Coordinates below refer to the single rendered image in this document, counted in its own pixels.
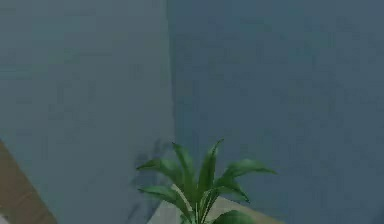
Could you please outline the green house plant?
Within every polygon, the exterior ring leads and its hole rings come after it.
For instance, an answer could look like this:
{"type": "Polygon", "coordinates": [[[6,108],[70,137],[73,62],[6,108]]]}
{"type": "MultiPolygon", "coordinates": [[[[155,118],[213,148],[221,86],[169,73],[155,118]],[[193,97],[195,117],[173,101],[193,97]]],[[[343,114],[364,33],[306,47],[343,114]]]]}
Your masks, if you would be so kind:
{"type": "Polygon", "coordinates": [[[208,220],[214,203],[222,194],[236,194],[249,203],[248,195],[236,181],[237,177],[251,172],[277,174],[257,160],[243,159],[231,163],[218,178],[216,174],[217,154],[222,139],[206,153],[198,175],[193,159],[183,146],[172,143],[178,163],[165,158],[154,158],[137,167],[138,171],[155,171],[168,177],[175,188],[153,185],[139,188],[141,193],[166,201],[180,212],[180,224],[253,224],[252,218],[239,210],[230,210],[208,220]]]}

